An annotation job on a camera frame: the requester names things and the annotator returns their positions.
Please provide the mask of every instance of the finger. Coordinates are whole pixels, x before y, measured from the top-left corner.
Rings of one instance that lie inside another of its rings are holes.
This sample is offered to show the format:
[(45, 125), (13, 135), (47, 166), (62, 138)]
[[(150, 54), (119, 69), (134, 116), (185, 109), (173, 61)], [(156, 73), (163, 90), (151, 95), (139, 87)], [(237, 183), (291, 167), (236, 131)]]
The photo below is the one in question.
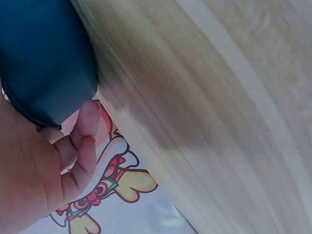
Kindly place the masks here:
[(77, 161), (73, 168), (61, 175), (64, 203), (76, 199), (87, 187), (97, 166), (95, 139), (81, 140)]
[(64, 133), (55, 128), (41, 128), (38, 133), (51, 144), (64, 137)]
[(99, 112), (100, 105), (94, 100), (85, 102), (80, 108), (77, 122), (70, 133), (71, 141), (77, 149), (84, 137), (95, 137), (97, 135)]
[(74, 164), (77, 159), (78, 150), (73, 146), (69, 135), (55, 142), (54, 147), (59, 152), (61, 171)]
[(95, 138), (98, 131), (99, 109), (100, 106), (97, 102), (85, 102), (79, 111), (77, 123), (70, 135), (54, 143), (54, 147), (59, 152), (61, 170), (76, 161), (78, 149), (84, 137)]

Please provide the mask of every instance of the cartoon character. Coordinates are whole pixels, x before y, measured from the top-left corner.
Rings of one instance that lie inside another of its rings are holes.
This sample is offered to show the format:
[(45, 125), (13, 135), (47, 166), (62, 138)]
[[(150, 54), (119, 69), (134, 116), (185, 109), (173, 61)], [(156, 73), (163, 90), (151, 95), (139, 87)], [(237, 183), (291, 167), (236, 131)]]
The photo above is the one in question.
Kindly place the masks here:
[(157, 183), (147, 170), (139, 169), (139, 159), (130, 150), (123, 136), (101, 109), (103, 134), (100, 136), (105, 147), (97, 160), (97, 170), (88, 188), (78, 200), (57, 209), (50, 217), (61, 227), (68, 227), (69, 234), (100, 234), (101, 227), (89, 215), (92, 207), (99, 206), (111, 195), (117, 195), (127, 203), (135, 203), (141, 193), (150, 193)]

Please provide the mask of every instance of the dark teal handle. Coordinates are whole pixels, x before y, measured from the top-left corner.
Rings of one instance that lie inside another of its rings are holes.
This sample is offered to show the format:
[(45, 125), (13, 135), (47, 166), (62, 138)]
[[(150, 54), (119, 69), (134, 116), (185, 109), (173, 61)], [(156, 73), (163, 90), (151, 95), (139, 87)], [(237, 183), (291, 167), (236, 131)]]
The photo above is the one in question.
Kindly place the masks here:
[(68, 0), (0, 1), (0, 76), (13, 106), (59, 127), (98, 86), (94, 51)]

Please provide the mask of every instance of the wooden surface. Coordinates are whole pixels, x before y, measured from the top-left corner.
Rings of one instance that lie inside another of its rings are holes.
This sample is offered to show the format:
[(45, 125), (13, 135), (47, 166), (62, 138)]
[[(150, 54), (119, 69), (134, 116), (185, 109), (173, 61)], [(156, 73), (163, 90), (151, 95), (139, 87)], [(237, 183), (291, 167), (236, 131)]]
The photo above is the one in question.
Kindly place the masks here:
[(103, 105), (199, 233), (312, 233), (310, 0), (78, 2)]

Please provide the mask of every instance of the light wood grain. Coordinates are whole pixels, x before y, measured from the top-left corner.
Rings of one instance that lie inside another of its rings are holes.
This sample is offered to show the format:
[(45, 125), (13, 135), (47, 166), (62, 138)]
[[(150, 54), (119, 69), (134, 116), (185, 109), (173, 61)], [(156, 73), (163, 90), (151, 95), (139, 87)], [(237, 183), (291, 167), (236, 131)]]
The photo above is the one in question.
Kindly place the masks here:
[(199, 233), (312, 233), (310, 0), (73, 3), (103, 105)]

